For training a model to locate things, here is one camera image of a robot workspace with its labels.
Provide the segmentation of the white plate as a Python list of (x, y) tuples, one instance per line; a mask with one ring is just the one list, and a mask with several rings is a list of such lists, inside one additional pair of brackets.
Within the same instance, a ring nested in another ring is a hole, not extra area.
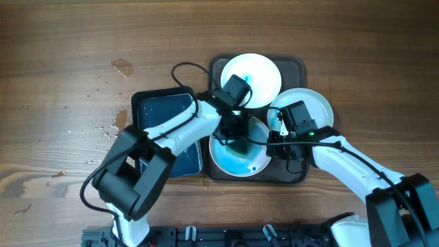
[(230, 60), (221, 74), (221, 86), (224, 86), (232, 75), (245, 80), (252, 89), (241, 103), (243, 106), (250, 100), (246, 108), (261, 108), (271, 104), (281, 89), (282, 78), (277, 66), (267, 57), (259, 54), (242, 54)]
[[(270, 104), (271, 107), (282, 108), (290, 104), (303, 101), (312, 119), (316, 121), (318, 128), (325, 126), (333, 127), (334, 114), (330, 103), (318, 92), (311, 89), (295, 88), (289, 89), (278, 95)], [(269, 130), (278, 131), (282, 135), (287, 134), (285, 124), (277, 119), (278, 111), (269, 109), (267, 113), (267, 124)]]
[(250, 143), (252, 145), (248, 154), (235, 154), (228, 149), (228, 145), (221, 145), (211, 135), (209, 152), (213, 163), (217, 168), (234, 177), (243, 178), (258, 174), (265, 169), (271, 161), (271, 157), (266, 154), (267, 147), (265, 145)]

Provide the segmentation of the white plate top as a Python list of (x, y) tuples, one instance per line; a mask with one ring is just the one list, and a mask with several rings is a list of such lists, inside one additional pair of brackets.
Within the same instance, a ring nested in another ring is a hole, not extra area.
[(252, 89), (241, 103), (243, 106), (250, 100), (246, 108), (261, 108), (271, 104), (281, 89), (282, 78), (277, 66), (267, 57), (259, 54), (242, 54), (230, 60), (221, 74), (221, 86), (224, 86), (232, 75), (245, 80)]

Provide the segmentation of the green yellow sponge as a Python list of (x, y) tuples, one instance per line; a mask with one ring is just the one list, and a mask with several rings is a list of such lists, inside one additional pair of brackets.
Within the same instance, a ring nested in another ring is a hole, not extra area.
[(228, 143), (228, 149), (235, 154), (248, 154), (250, 152), (251, 143), (245, 137), (233, 139)]

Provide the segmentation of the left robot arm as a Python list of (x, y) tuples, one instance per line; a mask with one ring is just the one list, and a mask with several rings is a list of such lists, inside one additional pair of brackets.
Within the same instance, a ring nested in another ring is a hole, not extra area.
[(176, 158), (228, 124), (249, 95), (217, 90), (195, 96), (181, 113), (157, 126), (126, 127), (103, 163), (87, 178), (113, 216), (121, 246), (138, 246), (148, 235), (147, 212), (160, 196)]

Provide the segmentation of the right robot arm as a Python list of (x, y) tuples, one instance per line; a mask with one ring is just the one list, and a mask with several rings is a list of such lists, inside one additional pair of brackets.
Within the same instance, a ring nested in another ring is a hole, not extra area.
[(438, 197), (425, 176), (405, 176), (378, 164), (329, 126), (301, 135), (271, 131), (268, 155), (308, 158), (366, 205), (365, 218), (348, 215), (332, 223), (338, 246), (438, 245)]

